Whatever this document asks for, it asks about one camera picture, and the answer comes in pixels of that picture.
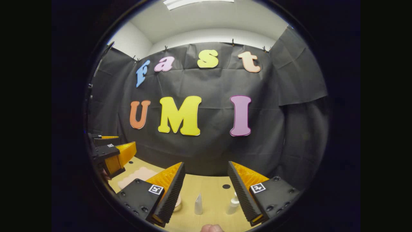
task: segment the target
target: wooden table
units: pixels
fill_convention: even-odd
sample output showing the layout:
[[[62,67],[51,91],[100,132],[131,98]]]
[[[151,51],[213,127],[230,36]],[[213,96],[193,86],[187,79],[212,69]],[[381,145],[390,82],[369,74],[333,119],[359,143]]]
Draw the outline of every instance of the wooden table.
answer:
[[[164,170],[164,168],[154,166],[136,157],[133,157],[131,161],[133,163],[124,166],[125,172],[116,176],[113,180],[109,180],[110,186],[116,193],[120,191],[117,182],[141,167],[146,167],[155,172]],[[223,185],[230,185],[230,188],[224,189]],[[194,213],[194,201],[199,193],[202,195],[202,215]],[[234,197],[234,188],[228,176],[211,177],[186,174],[180,196],[182,198],[182,208],[173,212],[170,222],[164,228],[167,231],[200,232],[202,226],[206,224],[219,224],[225,232],[246,231],[252,228],[240,206],[234,214],[226,214],[230,199]]]

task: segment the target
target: foam letter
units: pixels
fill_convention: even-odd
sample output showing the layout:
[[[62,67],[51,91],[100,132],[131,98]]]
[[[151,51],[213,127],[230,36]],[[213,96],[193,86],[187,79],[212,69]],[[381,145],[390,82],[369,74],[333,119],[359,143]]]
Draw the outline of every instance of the foam letter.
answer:
[[[156,72],[167,72],[172,69],[172,63],[175,60],[174,57],[165,57],[162,58],[159,63],[154,67],[154,71]]]
[[[139,85],[145,80],[145,77],[143,74],[147,73],[147,65],[150,64],[150,60],[146,61],[137,71],[137,83],[136,83],[136,88],[139,87]]]
[[[258,58],[257,56],[252,55],[250,52],[243,52],[237,55],[237,57],[242,58],[243,67],[245,67],[248,72],[257,73],[260,71],[260,67],[255,66],[253,63],[253,60]]]
[[[130,109],[130,125],[135,129],[141,129],[146,123],[146,116],[147,116],[147,107],[150,105],[150,101],[142,101],[142,116],[140,117],[140,121],[136,121],[136,113],[137,113],[137,106],[139,106],[140,102],[134,101],[131,102],[131,109]]]
[[[234,123],[230,130],[231,136],[246,136],[250,134],[248,127],[248,105],[252,101],[250,97],[235,95],[230,97],[234,105]]]
[[[197,108],[201,102],[202,99],[198,96],[188,96],[178,110],[172,97],[161,98],[162,116],[158,130],[163,133],[169,133],[170,128],[167,125],[167,120],[169,120],[173,132],[177,133],[183,121],[180,133],[183,135],[200,135],[200,130],[197,128]]]
[[[197,65],[200,68],[214,68],[218,65],[219,60],[216,58],[218,52],[216,50],[203,50],[199,53]]]

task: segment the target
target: ceiling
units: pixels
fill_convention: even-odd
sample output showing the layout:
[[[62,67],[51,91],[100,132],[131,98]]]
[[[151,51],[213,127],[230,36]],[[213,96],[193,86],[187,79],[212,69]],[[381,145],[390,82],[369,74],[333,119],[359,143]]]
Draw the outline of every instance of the ceiling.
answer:
[[[199,2],[173,10],[161,0],[137,14],[131,23],[153,44],[180,33],[209,28],[251,31],[277,40],[287,26],[274,12],[251,0]]]

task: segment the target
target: wrinkled fabric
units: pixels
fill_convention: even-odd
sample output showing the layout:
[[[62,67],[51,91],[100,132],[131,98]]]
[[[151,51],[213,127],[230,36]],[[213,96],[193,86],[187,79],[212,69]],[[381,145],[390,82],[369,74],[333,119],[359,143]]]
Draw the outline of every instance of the wrinkled fabric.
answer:
[[[216,50],[215,68],[197,65],[202,50]],[[243,67],[238,54],[257,56],[258,73]],[[173,68],[155,72],[163,57],[173,56]],[[136,71],[150,60],[145,80],[136,88]],[[291,184],[304,186],[322,158],[328,133],[327,95],[322,73],[303,40],[286,29],[269,52],[247,45],[196,43],[169,48],[135,62],[112,48],[92,80],[89,131],[121,136],[136,142],[136,157],[167,168],[185,162],[195,175],[227,175],[227,161],[234,161],[263,175],[282,175]],[[188,96],[199,96],[199,136],[161,133],[162,97],[173,97],[179,109]],[[233,137],[234,106],[229,98],[246,95],[251,134]],[[146,123],[130,126],[130,103],[149,100]],[[141,106],[136,120],[140,120]]]

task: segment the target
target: ceiling light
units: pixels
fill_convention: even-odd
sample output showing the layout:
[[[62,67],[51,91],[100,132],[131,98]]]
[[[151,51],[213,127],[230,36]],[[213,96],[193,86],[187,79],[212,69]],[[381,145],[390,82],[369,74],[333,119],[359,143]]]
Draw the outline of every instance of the ceiling light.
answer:
[[[197,2],[234,2],[234,0],[166,0],[163,3],[167,6],[169,10],[173,10],[175,8],[197,3]]]

